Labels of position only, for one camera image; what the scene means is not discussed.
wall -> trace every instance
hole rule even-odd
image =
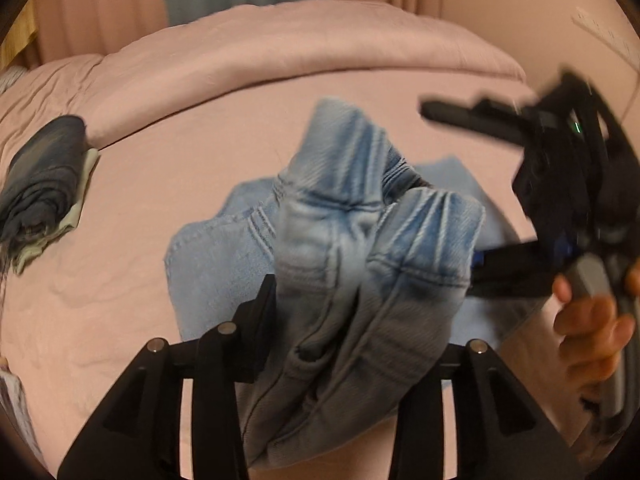
[[[555,81],[560,65],[571,66],[594,82],[621,117],[636,90],[638,73],[575,25],[577,7],[640,50],[640,40],[615,0],[442,0],[440,16],[509,52],[536,90]]]

blue part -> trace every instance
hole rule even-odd
[[[577,256],[579,252],[575,243],[569,241],[566,234],[562,234],[554,243],[554,262],[561,266],[568,259]]]
[[[471,267],[480,267],[484,265],[484,251],[474,251],[471,257]]]

black plastic bracket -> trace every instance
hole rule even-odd
[[[595,88],[564,72],[561,83],[534,105],[482,99],[466,108],[427,100],[420,113],[524,147],[512,189],[536,240],[475,254],[469,295],[546,298],[557,273],[569,276],[581,257],[593,254],[604,264],[618,312],[640,321],[636,299],[624,287],[640,258],[640,186],[630,184],[640,182],[640,162]],[[603,383],[603,409],[593,413],[592,428],[605,445],[622,435],[640,408],[640,333],[622,354],[622,371]]]
[[[568,445],[536,401],[482,340],[449,345],[400,403],[389,480],[440,480],[442,381],[451,380],[458,480],[583,480]]]
[[[248,480],[234,383],[251,383],[263,369],[275,316],[268,274],[255,300],[200,339],[147,342],[87,420],[58,480],[181,480],[184,379],[193,379],[194,479]]]

gray handle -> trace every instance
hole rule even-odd
[[[613,296],[609,277],[603,261],[595,254],[580,257],[567,271],[575,299],[605,294]],[[611,418],[619,414],[625,403],[625,360],[622,359],[615,373],[600,388],[600,416]]]

pink comforter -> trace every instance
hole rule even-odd
[[[321,96],[361,106],[412,162],[456,154],[530,234],[510,189],[519,154],[417,113],[423,93],[470,102],[486,92],[534,97],[513,59],[460,27],[385,4],[319,0],[236,7],[117,54],[52,62],[0,96],[0,174],[63,113],[82,116],[101,149],[78,229],[8,282],[2,352],[24,381],[50,469],[146,340],[177,341],[162,266],[170,237],[213,216],[238,181],[286,165]],[[554,361],[553,308],[506,356],[571,439],[583,421]],[[182,429],[187,456],[188,416]],[[392,435],[383,425],[291,473],[386,478]]]

